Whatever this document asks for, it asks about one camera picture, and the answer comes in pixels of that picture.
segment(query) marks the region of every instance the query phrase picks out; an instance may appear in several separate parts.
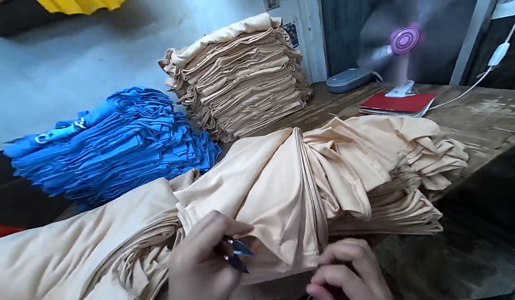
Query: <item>fabric pile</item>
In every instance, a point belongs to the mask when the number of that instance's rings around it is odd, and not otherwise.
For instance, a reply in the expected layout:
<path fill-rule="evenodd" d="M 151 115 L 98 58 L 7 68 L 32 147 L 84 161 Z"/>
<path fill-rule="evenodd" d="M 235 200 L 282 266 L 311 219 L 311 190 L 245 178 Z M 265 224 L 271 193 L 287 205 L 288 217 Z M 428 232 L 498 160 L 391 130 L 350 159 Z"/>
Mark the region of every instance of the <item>fabric pile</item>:
<path fill-rule="evenodd" d="M 281 18 L 262 13 L 168 49 L 159 65 L 198 127 L 230 141 L 306 105 L 311 90 L 301 62 Z"/>
<path fill-rule="evenodd" d="M 304 134 L 244 138 L 201 177 L 160 178 L 0 238 L 0 299 L 151 300 L 168 279 L 171 246 L 211 210 L 255 226 L 242 239 L 254 253 L 242 284 L 301 273 L 316 268 L 329 234 L 440 231 L 419 187 L 447 187 L 441 172 L 465 160 L 461 143 L 412 117 L 335 118 Z"/>
<path fill-rule="evenodd" d="M 91 209 L 159 177 L 208 171 L 221 149 L 191 129 L 171 100 L 154 89 L 117 92 L 78 120 L 8 146 L 15 175 L 51 196 L 64 193 Z"/>

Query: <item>book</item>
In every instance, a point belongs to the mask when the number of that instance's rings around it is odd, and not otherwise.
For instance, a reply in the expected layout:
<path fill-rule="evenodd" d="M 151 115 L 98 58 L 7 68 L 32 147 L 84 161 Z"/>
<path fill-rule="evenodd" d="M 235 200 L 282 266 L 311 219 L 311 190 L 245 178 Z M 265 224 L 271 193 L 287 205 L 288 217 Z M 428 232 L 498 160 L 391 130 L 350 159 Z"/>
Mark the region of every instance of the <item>book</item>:
<path fill-rule="evenodd" d="M 386 97 L 384 93 L 374 94 L 359 105 L 361 114 L 412 116 L 420 118 L 430 108 L 435 94 L 416 94 L 407 97 Z"/>

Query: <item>wooden table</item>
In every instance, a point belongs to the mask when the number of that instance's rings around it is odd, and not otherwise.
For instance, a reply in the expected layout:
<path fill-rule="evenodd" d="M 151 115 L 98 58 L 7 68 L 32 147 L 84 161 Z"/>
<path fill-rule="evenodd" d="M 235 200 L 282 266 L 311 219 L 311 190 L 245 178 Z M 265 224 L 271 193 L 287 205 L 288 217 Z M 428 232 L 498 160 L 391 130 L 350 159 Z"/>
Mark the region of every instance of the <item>wooden table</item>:
<path fill-rule="evenodd" d="M 323 126 L 334 116 L 348 119 L 355 116 L 359 104 L 379 92 L 388 92 L 393 86 L 384 83 L 370 83 L 344 94 L 329 93 L 326 82 L 311 85 L 313 96 L 307 107 L 299 112 L 279 120 L 256 132 L 261 136 L 287 127 L 300 127 L 302 131 Z M 416 84 L 419 93 L 434 93 L 434 105 L 444 103 L 459 96 L 467 90 L 466 86 Z M 459 185 L 465 178 L 496 156 L 515 145 L 515 90 L 498 90 L 476 87 L 462 98 L 428 111 L 425 116 L 435 121 L 449 137 L 461 141 L 467 146 L 468 167 L 460 178 L 453 178 L 453 185 Z M 221 144 L 223 153 L 233 142 Z M 430 200 L 437 200 L 441 193 L 428 195 Z"/>

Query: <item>yellow fabric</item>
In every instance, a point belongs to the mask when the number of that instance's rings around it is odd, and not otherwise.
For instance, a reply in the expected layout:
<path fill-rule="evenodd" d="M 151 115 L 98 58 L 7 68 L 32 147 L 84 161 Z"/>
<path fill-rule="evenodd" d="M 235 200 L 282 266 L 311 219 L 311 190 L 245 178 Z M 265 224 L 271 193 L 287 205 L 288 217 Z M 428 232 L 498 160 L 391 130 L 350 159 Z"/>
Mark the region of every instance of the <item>yellow fabric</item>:
<path fill-rule="evenodd" d="M 37 0 L 50 12 L 63 12 L 66 14 L 85 13 L 92 14 L 98 9 L 120 8 L 126 0 Z"/>

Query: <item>white wall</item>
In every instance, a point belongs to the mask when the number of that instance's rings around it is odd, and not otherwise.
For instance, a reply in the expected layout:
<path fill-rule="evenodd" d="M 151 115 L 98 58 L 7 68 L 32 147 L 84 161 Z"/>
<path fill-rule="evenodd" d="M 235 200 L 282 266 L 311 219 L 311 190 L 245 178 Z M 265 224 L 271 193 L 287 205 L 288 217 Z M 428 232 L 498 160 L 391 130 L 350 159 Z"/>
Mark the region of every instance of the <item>white wall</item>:
<path fill-rule="evenodd" d="M 167 75 L 157 61 L 167 48 L 182 48 L 264 11 L 262 0 L 128 0 L 112 12 L 0 38 L 0 149 L 8 140 L 74 119 L 115 91 L 135 85 L 165 91 Z M 281 1 L 269 13 L 299 25 L 297 1 Z M 300 31 L 299 40 L 305 52 Z M 302 67 L 318 64 L 324 67 L 324 61 L 304 58 Z"/>

